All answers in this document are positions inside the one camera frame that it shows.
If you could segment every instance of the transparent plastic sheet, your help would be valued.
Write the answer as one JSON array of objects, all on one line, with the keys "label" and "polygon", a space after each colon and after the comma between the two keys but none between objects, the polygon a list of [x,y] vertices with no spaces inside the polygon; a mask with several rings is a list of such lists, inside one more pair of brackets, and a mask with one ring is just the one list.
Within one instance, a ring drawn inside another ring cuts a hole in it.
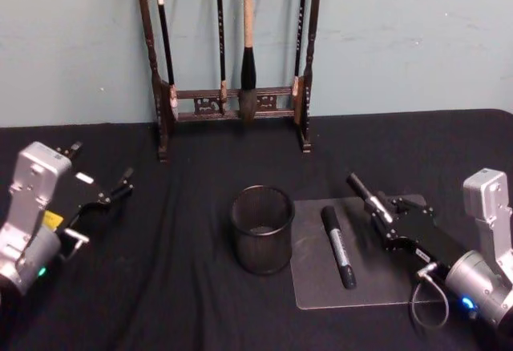
[{"label": "transparent plastic sheet", "polygon": [[[403,196],[424,204],[422,196]],[[321,220],[321,209],[333,205],[345,248],[357,280],[353,290],[344,288],[337,263]],[[330,309],[373,305],[404,305],[417,284],[421,265],[402,251],[387,252],[374,231],[363,201],[345,199],[295,202],[292,224],[293,274],[296,304],[300,309]],[[430,288],[422,288],[418,302],[440,301]]]}]

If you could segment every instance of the mesh pen holder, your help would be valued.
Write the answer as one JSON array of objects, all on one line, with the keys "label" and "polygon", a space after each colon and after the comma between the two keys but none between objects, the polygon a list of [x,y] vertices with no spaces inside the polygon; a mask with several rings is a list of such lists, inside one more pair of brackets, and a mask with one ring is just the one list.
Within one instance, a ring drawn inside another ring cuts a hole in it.
[{"label": "mesh pen holder", "polygon": [[247,271],[268,275],[290,262],[294,204],[283,191],[246,188],[233,202],[230,218],[236,256]]}]

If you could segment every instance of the blue led light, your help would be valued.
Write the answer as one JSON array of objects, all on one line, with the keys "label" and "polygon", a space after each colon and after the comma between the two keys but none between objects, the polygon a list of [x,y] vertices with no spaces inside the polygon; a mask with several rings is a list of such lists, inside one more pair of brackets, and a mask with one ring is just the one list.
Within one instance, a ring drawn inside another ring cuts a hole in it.
[{"label": "blue led light", "polygon": [[475,309],[475,304],[473,301],[471,301],[468,297],[464,297],[462,299],[462,303],[465,307],[467,307],[468,309]]}]

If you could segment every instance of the black table cloth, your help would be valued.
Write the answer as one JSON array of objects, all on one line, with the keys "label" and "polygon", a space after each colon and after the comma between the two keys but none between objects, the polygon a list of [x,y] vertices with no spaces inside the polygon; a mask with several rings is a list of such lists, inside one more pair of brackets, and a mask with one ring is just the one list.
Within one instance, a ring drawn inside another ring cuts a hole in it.
[{"label": "black table cloth", "polygon": [[227,219],[233,197],[253,184],[294,200],[353,196],[351,168],[374,190],[423,194],[451,235],[477,246],[462,183],[482,167],[505,171],[513,200],[513,115],[314,118],[311,154],[283,121],[179,126],[169,165],[157,162],[154,135],[149,124],[0,129],[0,221],[16,155],[34,140],[83,141],[76,167],[106,187],[135,169],[125,208],[77,226],[91,242],[38,281],[4,349],[513,349],[455,309],[444,329],[427,333],[414,330],[406,306],[301,311],[289,268],[254,276],[238,265]]}]

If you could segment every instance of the wall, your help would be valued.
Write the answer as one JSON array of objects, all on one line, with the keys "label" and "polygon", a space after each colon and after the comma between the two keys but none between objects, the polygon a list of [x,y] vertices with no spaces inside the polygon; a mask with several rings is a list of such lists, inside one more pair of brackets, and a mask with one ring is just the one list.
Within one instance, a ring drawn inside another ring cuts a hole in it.
[{"label": "wall", "polygon": [[[218,87],[215,0],[167,1],[178,88]],[[261,87],[291,81],[298,1],[256,0]],[[242,1],[224,2],[228,82],[238,87]],[[321,0],[312,115],[513,111],[512,7],[513,0]],[[0,0],[0,84],[0,126],[153,119],[137,0]]]}]

